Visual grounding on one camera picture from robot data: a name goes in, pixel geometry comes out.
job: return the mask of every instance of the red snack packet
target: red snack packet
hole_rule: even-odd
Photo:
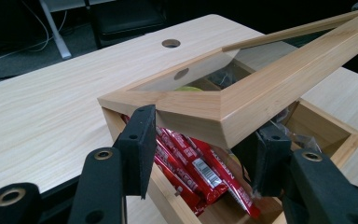
[[[187,137],[188,143],[197,151],[202,153],[205,161],[213,167],[213,169],[220,175],[220,177],[227,183],[228,191],[237,200],[240,206],[248,212],[251,217],[258,217],[260,210],[253,204],[251,198],[246,193],[241,184],[234,178],[232,173],[228,170],[225,164],[214,153],[212,148],[205,142],[198,139]]]
[[[167,148],[196,180],[207,204],[214,203],[228,190],[228,186],[200,158],[181,134],[159,127],[157,127],[157,130]]]
[[[179,195],[187,203],[190,209],[196,216],[199,216],[205,209],[206,203],[201,200],[195,192],[193,192],[180,178],[175,175],[165,163],[155,156],[155,163],[162,173],[168,178],[173,187],[177,190]]]
[[[161,159],[164,164],[194,192],[201,193],[200,187],[197,185],[193,177],[188,173],[185,166],[180,163],[173,154],[164,146],[161,138],[157,137],[156,156]]]

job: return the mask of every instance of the dark floor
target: dark floor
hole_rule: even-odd
[[[263,7],[262,3],[246,2],[245,4],[242,0],[227,0],[223,6],[218,4],[217,1],[198,0],[191,2],[191,7],[186,13],[186,20],[214,13],[268,34],[349,12],[352,2],[344,1],[344,3],[340,2],[339,7],[328,7],[322,3],[318,6],[317,2],[297,4],[288,1],[285,4],[280,4],[267,1],[267,3],[263,3],[265,5]],[[73,58],[96,50],[85,9],[72,9],[66,13],[65,17],[65,12],[56,12],[53,13],[53,17],[56,24],[61,24],[65,19],[61,34],[68,49],[73,54]],[[34,43],[41,43],[39,46],[27,49],[26,47],[31,45],[28,43],[0,47],[0,80],[62,62],[53,40],[50,39],[46,46],[41,49],[46,43],[46,34],[40,24],[36,23],[35,26],[38,27],[39,36]],[[292,39],[290,44],[300,47],[314,37],[317,37],[317,35]],[[343,66],[358,73],[358,55]]]

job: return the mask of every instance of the wooden frame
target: wooden frame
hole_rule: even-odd
[[[335,27],[222,91],[159,89],[170,83],[186,82],[186,78],[191,77],[186,75],[190,66],[208,69],[215,62],[225,64],[239,49]],[[212,145],[231,148],[357,53],[358,11],[355,11],[212,50],[98,100],[104,113],[110,110],[127,115],[139,106],[154,104],[159,126],[197,137]],[[115,127],[110,129],[113,133],[119,132],[113,130]]]

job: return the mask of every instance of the barcode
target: barcode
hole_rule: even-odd
[[[217,176],[214,171],[202,159],[194,160],[193,165],[213,189],[214,187],[222,183],[222,180],[219,178],[219,176]]]

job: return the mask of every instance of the wooden table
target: wooden table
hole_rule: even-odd
[[[43,192],[79,175],[89,152],[113,144],[97,97],[258,35],[209,15],[0,82],[0,188],[32,182]],[[171,38],[180,47],[161,46]],[[338,69],[303,98],[358,129],[358,74]],[[358,185],[358,149],[342,172]],[[130,223],[166,223],[150,198],[128,203]]]

